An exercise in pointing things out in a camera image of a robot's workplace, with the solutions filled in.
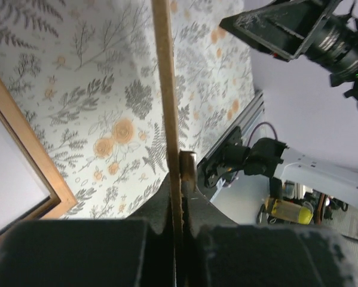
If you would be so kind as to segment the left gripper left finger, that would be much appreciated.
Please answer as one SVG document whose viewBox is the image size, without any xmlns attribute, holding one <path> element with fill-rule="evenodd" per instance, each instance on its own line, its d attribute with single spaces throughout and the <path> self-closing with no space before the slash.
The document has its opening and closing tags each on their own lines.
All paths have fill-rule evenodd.
<svg viewBox="0 0 358 287">
<path fill-rule="evenodd" d="M 125 219 L 31 220 L 0 244 L 0 286 L 173 286 L 170 180 Z"/>
</svg>

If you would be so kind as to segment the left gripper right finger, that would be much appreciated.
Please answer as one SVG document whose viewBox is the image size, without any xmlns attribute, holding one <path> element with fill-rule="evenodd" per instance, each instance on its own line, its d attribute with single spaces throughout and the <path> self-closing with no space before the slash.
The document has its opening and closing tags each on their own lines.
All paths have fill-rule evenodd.
<svg viewBox="0 0 358 287">
<path fill-rule="evenodd" d="M 342 236 L 318 225 L 239 225 L 182 181 L 179 286 L 358 286 Z"/>
</svg>

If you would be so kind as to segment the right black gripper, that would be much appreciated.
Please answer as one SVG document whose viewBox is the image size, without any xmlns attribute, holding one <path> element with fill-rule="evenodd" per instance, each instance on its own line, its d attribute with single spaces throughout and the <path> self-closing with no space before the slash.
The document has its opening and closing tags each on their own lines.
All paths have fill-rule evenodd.
<svg viewBox="0 0 358 287">
<path fill-rule="evenodd" d="M 221 20 L 219 27 L 261 53 L 289 62 L 305 53 L 328 72 L 331 87 L 352 83 L 344 97 L 358 107 L 356 1 L 347 14 L 333 14 L 336 1 L 273 1 Z"/>
</svg>

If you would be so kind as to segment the wooden picture frame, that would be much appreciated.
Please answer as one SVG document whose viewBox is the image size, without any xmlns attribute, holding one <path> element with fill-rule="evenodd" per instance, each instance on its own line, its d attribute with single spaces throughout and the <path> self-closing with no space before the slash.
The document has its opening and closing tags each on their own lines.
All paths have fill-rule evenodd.
<svg viewBox="0 0 358 287">
<path fill-rule="evenodd" d="M 77 204 L 72 191 L 36 137 L 0 79 L 0 121 L 50 192 L 50 198 L 12 222 L 0 233 L 0 243 L 16 223 L 27 219 L 59 218 Z"/>
</svg>

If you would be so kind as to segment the brown cardboard backing board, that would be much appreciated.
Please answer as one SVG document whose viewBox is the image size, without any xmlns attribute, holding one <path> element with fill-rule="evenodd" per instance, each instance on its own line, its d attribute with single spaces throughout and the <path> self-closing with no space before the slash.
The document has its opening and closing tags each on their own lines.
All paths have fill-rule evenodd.
<svg viewBox="0 0 358 287">
<path fill-rule="evenodd" d="M 152 1 L 155 45 L 166 134 L 167 165 L 170 176 L 175 273 L 177 286 L 189 286 L 184 245 L 184 211 L 180 176 L 178 105 L 176 97 L 173 37 L 169 1 Z"/>
</svg>

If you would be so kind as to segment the boardwalk landscape photo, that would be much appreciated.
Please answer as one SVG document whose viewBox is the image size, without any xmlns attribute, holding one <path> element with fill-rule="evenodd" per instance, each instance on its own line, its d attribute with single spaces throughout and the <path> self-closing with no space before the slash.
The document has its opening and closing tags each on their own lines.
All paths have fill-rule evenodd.
<svg viewBox="0 0 358 287">
<path fill-rule="evenodd" d="M 48 188 L 0 121 L 0 233 L 49 198 Z"/>
</svg>

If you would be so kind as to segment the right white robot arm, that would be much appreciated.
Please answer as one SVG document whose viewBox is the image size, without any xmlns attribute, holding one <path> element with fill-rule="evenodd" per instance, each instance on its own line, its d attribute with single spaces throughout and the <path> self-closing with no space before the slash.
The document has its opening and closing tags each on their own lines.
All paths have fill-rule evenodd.
<svg viewBox="0 0 358 287">
<path fill-rule="evenodd" d="M 358 106 L 358 19 L 336 15 L 338 1 L 273 1 L 221 20 L 220 27 L 256 51 L 290 62 L 300 56 L 330 73 L 332 87 L 352 83 L 345 97 Z M 321 163 L 271 138 L 254 145 L 223 142 L 203 164 L 212 188 L 228 173 L 262 175 L 297 182 L 358 209 L 358 173 Z"/>
</svg>

